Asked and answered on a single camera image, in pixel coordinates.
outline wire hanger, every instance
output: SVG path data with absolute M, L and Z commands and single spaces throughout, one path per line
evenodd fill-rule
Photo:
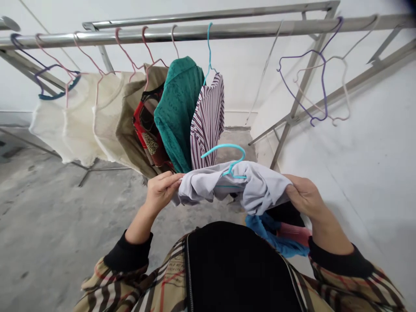
M 327 97 L 326 97 L 326 91 L 325 91 L 325 83 L 324 83 L 324 73 L 325 73 L 325 65 L 326 65 L 326 60 L 325 57 L 323 56 L 322 52 L 325 50 L 325 48 L 327 47 L 327 45 L 332 41 L 332 39 L 337 35 L 337 33 L 339 32 L 342 24 L 344 23 L 344 18 L 343 17 L 339 17 L 339 23 L 337 25 L 337 29 L 334 32 L 334 34 L 331 36 L 331 38 L 329 38 L 328 42 L 325 44 L 325 46 L 322 48 L 321 51 L 316 51 L 316 50 L 309 50 L 308 52 L 303 53 L 302 55 L 298 55 L 298 56 L 283 56 L 280 58 L 279 60 L 279 68 L 277 69 L 278 73 L 280 74 L 280 77 L 282 78 L 282 81 L 284 83 L 284 85 L 286 86 L 287 90 L 289 91 L 289 93 L 291 94 L 291 96 L 295 99 L 295 101 L 302 107 L 302 109 L 311 117 L 311 120 L 309 121 L 309 123 L 311 124 L 312 127 L 314 127 L 314 124 L 312 123 L 315 119 L 319 120 L 319 121 L 324 121 L 326 119 L 326 117 L 328 117 L 328 103 L 327 103 Z M 323 68 L 322 68 L 322 75 L 321 75 L 321 84 L 322 84 L 322 91 L 324 93 L 324 103 L 325 103 L 325 116 L 324 118 L 319 118 L 319 117 L 315 117 L 312 116 L 311 113 L 306 109 L 305 106 L 302 105 L 302 103 L 296 98 L 296 96 L 293 94 L 293 92 L 290 90 L 289 86 L 286 83 L 286 80 L 283 76 L 282 73 L 282 59 L 299 59 L 302 58 L 303 56 L 309 54 L 309 53 L 316 53 L 318 54 L 321 59 L 323 60 Z
M 175 44 L 175 39 L 173 38 L 173 30 L 175 29 L 175 27 L 176 27 L 176 26 L 177 26 L 176 24 L 173 24 L 173 26 L 172 26 L 172 30 L 171 30 L 171 32 L 170 32 L 170 36 L 171 36 L 171 38 L 172 38 L 173 46 L 175 47 L 175 50 L 176 50 L 176 55 L 177 55 L 177 56 L 178 56 L 178 58 L 179 58 L 178 48 L 176 47 L 176 44 Z
M 204 79 L 204 83 L 202 84 L 203 86 L 205 85 L 205 82 L 207 81 L 207 77 L 208 77 L 210 69 L 215 70 L 215 72 L 218 74 L 218 71 L 215 68 L 212 68 L 212 66 L 211 66 L 211 47 L 209 46 L 209 30 L 210 30 L 211 26 L 212 26 L 212 22 L 209 23 L 208 32 L 207 32 L 207 42 L 208 42 L 208 49 L 209 49 L 209 66 L 208 66 L 208 72 L 207 72 L 207 74 L 205 76 L 205 79 Z
M 241 162 L 242 160 L 244 160 L 244 158 L 246 157 L 246 151 L 241 146 L 238 146 L 236 144 L 220 144 L 220 145 L 217 145 L 217 146 L 214 146 L 213 148 L 211 148 L 204 155 L 202 155 L 201 158 L 205 158 L 206 156 L 208 156 L 209 154 L 211 154 L 212 152 L 214 152 L 215 150 L 217 150 L 217 149 L 219 149 L 221 147 L 233 147 L 233 148 L 236 148 L 236 149 L 240 150 L 243 153 L 242 157 L 239 160 L 233 162 L 230 165 L 230 168 L 228 168 L 228 171 L 227 172 L 224 172 L 222 174 L 222 176 L 226 176 L 227 174 L 229 174 L 229 175 L 231 175 L 235 179 L 247 179 L 247 177 L 245 175 L 234 175 L 233 172 L 232 172 L 233 167 L 236 164 L 238 164 L 239 162 Z
M 148 45 L 147 45 L 147 43 L 146 43 L 146 38 L 145 38 L 145 36 L 144 36 L 144 31 L 145 31 L 147 28 L 148 28 L 147 26 L 144 26 L 144 27 L 142 28 L 142 39 L 143 39 L 143 43 L 145 44 L 146 48 L 149 50 L 150 57 L 152 58 L 152 62 L 153 62 L 152 64 L 150 64 L 149 66 L 147 66 L 147 67 L 146 67 L 146 77 L 149 77 L 149 73 L 148 73 L 149 68 L 150 68 L 150 67 L 152 67 L 153 65 L 155 65 L 157 62 L 161 61 L 165 67 L 167 67 L 167 66 L 166 66 L 165 62 L 164 62 L 161 58 L 160 58 L 160 59 L 158 59 L 158 60 L 156 60 L 156 61 L 154 61 L 154 60 L 153 60 L 153 55 L 152 55 L 152 53 L 150 52 L 150 49 L 149 49 L 149 47 L 148 47 Z M 148 84 L 149 84 L 149 79 L 147 79 L 146 86 L 144 87 L 144 91 L 147 91 L 147 85 L 148 85 Z
M 34 56 L 30 55 L 28 52 L 26 52 L 25 50 L 22 49 L 23 44 L 21 44 L 18 40 L 17 37 L 20 37 L 21 35 L 18 33 L 12 33 L 10 35 L 10 41 L 12 42 L 12 44 L 19 49 L 19 51 L 21 51 L 22 53 L 26 54 L 28 57 L 30 57 L 32 60 L 34 60 L 35 62 L 37 62 L 38 64 L 40 64 L 43 68 L 46 68 L 47 66 L 44 65 L 43 63 L 41 63 L 40 60 L 38 60 L 37 58 L 35 58 Z
M 130 76 L 130 79 L 129 79 L 129 82 L 131 82 L 131 78 L 133 78 L 133 76 L 136 74 L 136 69 L 137 70 L 141 70 L 144 67 L 144 64 L 142 66 L 140 66 L 140 67 L 137 67 L 136 63 L 133 62 L 133 60 L 131 59 L 130 55 L 127 53 L 127 51 L 121 46 L 120 38 L 118 37 L 118 33 L 119 33 L 120 30 L 121 30 L 121 28 L 120 27 L 117 27 L 116 30 L 115 30 L 115 32 L 114 32 L 114 34 L 115 34 L 115 37 L 116 37 L 117 44 L 120 46 L 120 48 L 123 50 L 124 54 L 126 54 L 127 58 L 131 62 L 131 67 L 133 68 L 133 74 Z
M 77 77 L 79 77 L 81 75 L 81 73 L 78 72 L 77 75 L 74 75 L 69 69 L 67 69 L 64 65 L 62 65 L 62 63 L 55 57 L 53 57 L 52 55 L 50 55 L 48 52 L 46 52 L 44 50 L 44 48 L 40 45 L 39 41 L 40 41 L 40 33 L 37 33 L 35 35 L 35 42 L 36 45 L 39 47 L 39 49 L 41 49 L 47 56 L 51 57 L 52 59 L 54 59 L 68 74 L 68 76 L 70 77 L 70 81 L 68 81 L 65 85 L 65 97 L 66 97 L 66 108 L 68 108 L 68 86 L 74 81 L 74 79 L 76 79 Z
M 345 58 L 348 56 L 348 54 L 350 54 L 351 53 L 351 51 L 352 50 L 354 50 L 354 48 L 361 42 L 361 41 L 363 41 L 369 34 L 371 34 L 371 32 L 376 28 L 376 26 L 377 26 L 377 24 L 378 24 L 378 22 L 379 22 L 379 20 L 380 20 L 380 15 L 379 14 L 375 14 L 374 15 L 374 21 L 373 22 L 371 22 L 372 24 L 373 24 L 373 27 L 360 39 L 360 40 L 358 40 L 349 50 L 348 50 L 348 52 L 344 55 L 344 56 L 337 56 L 337 55 L 335 55 L 335 56 L 332 56 L 332 57 L 330 57 L 326 62 L 328 63 L 329 61 L 331 61 L 332 59 L 339 59 L 339 60 L 341 60 L 342 62 L 343 62 L 343 64 L 344 64 L 344 72 L 343 72 L 343 74 L 342 74 L 342 78 L 341 78 L 341 83 L 342 83 L 342 87 L 343 87 L 343 89 L 344 89 L 344 94 L 345 94 L 345 99 L 346 99 L 346 101 L 347 101 L 347 109 L 348 109 L 348 115 L 345 117 L 345 118 L 342 118 L 342 117 L 332 117 L 332 116 L 330 116 L 329 114 L 328 114 L 328 117 L 332 120 L 332 125 L 334 126 L 334 127 L 336 127 L 337 126 L 337 124 L 335 123 L 335 120 L 341 120 L 341 121 L 345 121 L 345 120 L 347 120 L 347 119 L 349 119 L 350 118 L 350 116 L 351 116 L 351 104 L 350 104 L 350 96 L 349 96 L 349 94 L 348 94 L 348 90 L 347 90 L 347 86 L 346 86 L 346 83 L 345 83 L 345 77 L 346 77 L 346 75 L 347 75 L 347 71 L 348 71 L 348 63 L 346 62 L 346 60 L 345 60 Z M 298 86 L 298 88 L 299 88 L 299 91 L 302 93 L 302 95 L 303 95 L 303 97 L 310 103 L 310 104 L 312 104 L 313 106 L 315 106 L 318 110 L 320 110 L 321 112 L 323 112 L 324 113 L 324 111 L 318 106 L 318 105 L 316 105 L 316 104 L 314 104 L 310 99 L 308 99 L 307 98 L 307 96 L 305 95 L 305 93 L 303 92 L 303 90 L 300 88 L 300 85 L 299 85 L 299 83 L 298 83 L 298 80 L 299 80 L 299 73 L 300 72 L 302 72 L 302 71 L 305 71 L 305 70 L 307 70 L 307 69 L 313 69 L 313 68 L 318 68 L 318 67 L 321 67 L 321 66 L 323 66 L 324 64 L 321 64 L 321 65 L 317 65 L 317 66 L 313 66 L 313 67 L 308 67 L 308 68 L 304 68 L 304 69 L 300 69 L 298 72 L 297 72 L 297 74 L 296 74 L 296 79 L 293 79 L 293 82 L 294 83 L 296 83 L 296 85 Z
M 94 60 L 92 59 L 92 57 L 90 57 L 87 53 L 85 53 L 84 52 L 84 50 L 82 50 L 81 48 L 80 48 L 80 46 L 78 45 L 78 42 L 77 42 L 77 39 L 79 39 L 78 38 L 78 34 L 79 33 L 79 31 L 76 31 L 76 32 L 74 32 L 74 43 L 75 43 L 75 45 L 77 46 L 77 48 L 83 53 L 83 54 L 85 54 L 90 60 L 91 60 L 91 62 L 94 64 L 94 66 L 98 69 L 98 72 L 100 73 L 100 75 L 101 75 L 101 79 L 100 80 L 98 80 L 98 82 L 97 82 L 97 89 L 96 89 L 96 93 L 95 93 L 95 106 L 97 106 L 97 103 L 98 103 L 98 89 L 99 89 L 99 87 L 100 87 L 100 82 L 104 79 L 104 76 L 107 76 L 107 75 L 109 75 L 109 74 L 115 74 L 116 72 L 120 72 L 120 71 L 109 71 L 108 73 L 104 73 L 104 71 L 97 65 L 97 63 L 96 62 L 94 62 Z
M 37 72 L 37 73 L 35 73 L 35 75 L 34 75 L 34 78 L 36 79 L 36 82 L 37 82 L 37 84 L 39 85 L 39 87 L 40 87 L 40 90 L 41 90 L 41 92 L 40 92 L 40 94 L 41 95 L 43 95 L 44 93 L 45 93 L 45 90 L 43 89 L 43 85 L 40 83 L 40 81 L 39 81 L 39 78 L 38 78 L 38 76 L 39 75 L 41 75 L 41 74 L 43 74 L 44 72 L 46 72 L 46 71 L 49 71 L 49 70 L 51 70 L 52 68 L 54 68 L 54 67 L 56 67 L 56 66 L 58 66 L 58 67 L 61 67 L 59 64 L 54 64 L 54 65 L 52 65 L 52 66 L 46 66 L 45 64 L 43 64 L 43 63 L 41 63 L 37 58 L 35 58 L 34 56 L 32 56 L 32 55 L 30 55 L 28 52 L 26 52 L 25 50 L 23 50 L 22 49 L 22 47 L 23 47 L 23 45 L 17 40 L 17 37 L 20 37 L 21 35 L 20 34 L 18 34 L 18 33 L 12 33 L 11 35 L 10 35 L 10 40 L 11 40 L 11 42 L 12 42 L 12 44 L 19 50 L 19 51 L 21 51 L 22 53 L 24 53 L 24 54 L 26 54 L 28 57 L 30 57 L 32 60 L 34 60 L 34 61 L 36 61 L 38 64 L 40 64 L 41 66 L 43 66 L 43 70 L 41 70 L 41 71 L 39 71 L 39 72 Z

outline teal shirt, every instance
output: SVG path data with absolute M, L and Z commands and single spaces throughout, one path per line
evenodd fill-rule
M 162 98 L 155 109 L 155 124 L 177 172 L 192 170 L 191 121 L 195 113 L 204 73 L 189 57 L 173 61 Z

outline plaid jacket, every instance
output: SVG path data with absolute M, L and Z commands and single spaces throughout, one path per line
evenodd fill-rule
M 163 265 L 150 275 L 145 272 L 153 236 L 133 250 L 123 235 L 116 247 L 98 261 L 94 275 L 82 284 L 85 294 L 74 311 L 185 311 L 188 235 L 173 246 Z M 302 275 L 285 260 L 302 311 L 406 311 L 402 295 L 390 279 L 365 260 L 357 248 L 352 255 L 338 256 L 320 249 L 312 239 L 309 246 L 316 279 Z M 127 260 L 120 264 L 114 259 Z M 142 267 L 131 270 L 141 261 Z

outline human hand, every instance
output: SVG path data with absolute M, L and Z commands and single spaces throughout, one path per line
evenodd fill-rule
M 286 194 L 297 210 L 312 221 L 322 219 L 328 212 L 318 188 L 309 179 L 284 174 L 293 185 L 286 187 Z
M 170 171 L 159 174 L 147 183 L 147 196 L 144 207 L 154 214 L 158 214 L 171 201 L 173 195 L 181 185 L 185 174 L 173 174 Z

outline light gray garment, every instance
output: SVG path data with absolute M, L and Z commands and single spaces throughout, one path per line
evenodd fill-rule
M 249 215 L 262 215 L 267 209 L 289 201 L 285 188 L 291 182 L 285 176 L 250 161 L 241 161 L 232 169 L 234 176 L 246 179 L 233 178 L 231 174 L 222 176 L 233 162 L 188 172 L 173 203 L 195 205 L 203 199 L 213 202 L 214 197 L 223 200 L 228 194 L 237 193 L 237 200 Z

